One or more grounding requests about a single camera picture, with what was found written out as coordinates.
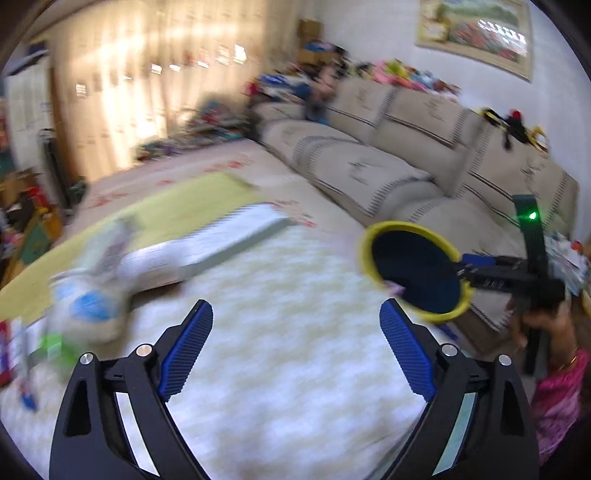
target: beige couch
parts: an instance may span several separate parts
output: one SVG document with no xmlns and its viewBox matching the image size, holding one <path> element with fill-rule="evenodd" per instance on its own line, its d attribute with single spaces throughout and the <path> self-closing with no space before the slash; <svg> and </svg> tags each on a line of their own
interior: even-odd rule
<svg viewBox="0 0 591 480">
<path fill-rule="evenodd" d="M 548 231 L 569 234 L 578 184 L 555 162 L 449 100 L 343 80 L 328 125 L 298 105 L 255 107 L 263 145 L 364 225 L 403 220 L 460 251 L 525 254 L 511 195 L 535 193 Z M 472 311 L 502 328 L 506 296 L 477 292 Z"/>
</svg>

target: white wall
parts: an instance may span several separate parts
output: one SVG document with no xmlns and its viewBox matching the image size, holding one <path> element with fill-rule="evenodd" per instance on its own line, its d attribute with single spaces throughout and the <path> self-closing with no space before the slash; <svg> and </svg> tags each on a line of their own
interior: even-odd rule
<svg viewBox="0 0 591 480">
<path fill-rule="evenodd" d="M 316 0 L 324 39 L 354 59 L 398 58 L 462 88 L 471 108 L 516 108 L 526 126 L 541 125 L 554 159 L 580 184 L 575 236 L 591 231 L 591 81 L 554 24 L 530 4 L 531 83 L 490 65 L 414 45 L 419 0 Z"/>
</svg>

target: yellow cloth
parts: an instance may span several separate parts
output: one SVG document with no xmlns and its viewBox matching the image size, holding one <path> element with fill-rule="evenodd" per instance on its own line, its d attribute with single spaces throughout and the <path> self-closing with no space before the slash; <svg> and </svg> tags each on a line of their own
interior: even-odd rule
<svg viewBox="0 0 591 480">
<path fill-rule="evenodd" d="M 131 250 L 138 250 L 188 235 L 243 205 L 260 201 L 236 177 L 212 173 L 130 205 L 58 245 L 0 290 L 0 319 L 22 316 L 25 323 L 31 323 L 41 317 L 51 305 L 49 278 L 71 268 L 87 240 L 115 218 L 134 216 L 141 230 Z"/>
</svg>

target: blue gripper pad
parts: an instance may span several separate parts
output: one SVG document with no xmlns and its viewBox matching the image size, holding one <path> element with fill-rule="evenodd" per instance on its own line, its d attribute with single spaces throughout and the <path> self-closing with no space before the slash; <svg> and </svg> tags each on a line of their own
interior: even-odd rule
<svg viewBox="0 0 591 480">
<path fill-rule="evenodd" d="M 183 389 L 212 327 L 212 306 L 204 301 L 162 362 L 158 394 L 165 402 Z"/>
<path fill-rule="evenodd" d="M 414 336 L 409 326 L 410 319 L 400 306 L 396 305 L 396 308 L 392 305 L 393 301 L 390 299 L 382 303 L 379 310 L 380 327 L 411 390 L 429 402 L 437 392 L 433 384 L 433 362 Z"/>
</svg>

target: silver screw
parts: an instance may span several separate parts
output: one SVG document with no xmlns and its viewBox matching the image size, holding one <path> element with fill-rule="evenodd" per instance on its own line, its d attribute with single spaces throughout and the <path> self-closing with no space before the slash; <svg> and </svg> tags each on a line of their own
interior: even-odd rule
<svg viewBox="0 0 591 480">
<path fill-rule="evenodd" d="M 505 367 L 511 365 L 511 357 L 509 355 L 499 355 L 499 363 Z"/>
<path fill-rule="evenodd" d="M 446 343 L 441 347 L 441 351 L 445 356 L 456 356 L 457 355 L 457 348 L 454 347 L 451 343 Z"/>
<path fill-rule="evenodd" d="M 92 362 L 93 358 L 95 356 L 92 355 L 92 353 L 84 353 L 81 357 L 80 357 L 80 363 L 82 365 L 88 365 L 90 362 Z"/>
<path fill-rule="evenodd" d="M 147 343 L 140 345 L 135 349 L 135 353 L 139 356 L 148 356 L 152 352 L 152 345 L 148 345 Z"/>
</svg>

